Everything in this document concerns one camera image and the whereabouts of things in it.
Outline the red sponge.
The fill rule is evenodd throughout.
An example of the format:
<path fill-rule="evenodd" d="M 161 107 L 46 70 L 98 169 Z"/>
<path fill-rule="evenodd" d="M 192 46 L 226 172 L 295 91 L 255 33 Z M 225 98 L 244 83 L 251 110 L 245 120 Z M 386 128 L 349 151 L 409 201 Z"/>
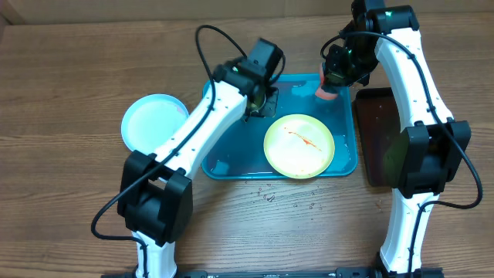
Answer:
<path fill-rule="evenodd" d="M 322 100 L 335 100 L 338 97 L 337 91 L 333 87 L 324 89 L 325 75 L 323 73 L 323 64 L 319 65 L 320 84 L 316 89 L 315 95 Z"/>

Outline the yellow plate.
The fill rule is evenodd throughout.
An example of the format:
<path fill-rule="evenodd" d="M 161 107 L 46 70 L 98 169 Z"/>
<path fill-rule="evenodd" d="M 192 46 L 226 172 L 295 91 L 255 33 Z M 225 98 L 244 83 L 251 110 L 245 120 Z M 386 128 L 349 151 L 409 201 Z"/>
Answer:
<path fill-rule="evenodd" d="M 307 179 L 327 170 L 336 146 L 323 122 L 305 114 L 290 114 L 268 128 L 263 150 L 270 166 L 281 175 Z"/>

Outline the light blue plate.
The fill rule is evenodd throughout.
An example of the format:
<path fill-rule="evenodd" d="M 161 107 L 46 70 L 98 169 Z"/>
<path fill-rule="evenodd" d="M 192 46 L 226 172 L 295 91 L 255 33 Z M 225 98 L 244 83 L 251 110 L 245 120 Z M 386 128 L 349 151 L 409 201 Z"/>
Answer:
<path fill-rule="evenodd" d="M 187 120 L 189 112 L 177 98 L 151 94 L 134 102 L 120 125 L 123 142 L 130 151 L 153 153 Z"/>

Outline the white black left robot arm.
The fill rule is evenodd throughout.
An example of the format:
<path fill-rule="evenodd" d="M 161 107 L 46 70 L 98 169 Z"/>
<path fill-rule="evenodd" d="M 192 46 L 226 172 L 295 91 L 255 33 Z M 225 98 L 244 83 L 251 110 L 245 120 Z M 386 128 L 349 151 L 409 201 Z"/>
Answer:
<path fill-rule="evenodd" d="M 174 244 L 192 216 L 200 163 L 236 121 L 263 108 L 278 79 L 274 71 L 246 59 L 217 66 L 184 125 L 150 154 L 133 151 L 126 159 L 117 212 L 137 244 L 134 277 L 175 276 Z"/>

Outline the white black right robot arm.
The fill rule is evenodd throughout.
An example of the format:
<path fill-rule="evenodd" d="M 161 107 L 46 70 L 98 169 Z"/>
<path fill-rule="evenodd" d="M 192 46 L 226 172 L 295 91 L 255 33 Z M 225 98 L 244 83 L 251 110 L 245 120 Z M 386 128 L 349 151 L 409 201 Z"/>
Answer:
<path fill-rule="evenodd" d="M 382 155 L 386 186 L 392 190 L 387 235 L 377 254 L 373 277 L 440 277 L 440 269 L 421 265 L 421 246 L 432 209 L 461 162 L 472 136 L 441 99 L 425 61 L 417 17 L 408 5 L 355 1 L 352 20 L 321 48 L 320 85 L 316 95 L 333 100 L 337 88 L 367 85 L 382 66 L 389 87 L 370 90 L 376 100 L 392 95 L 399 130 Z"/>

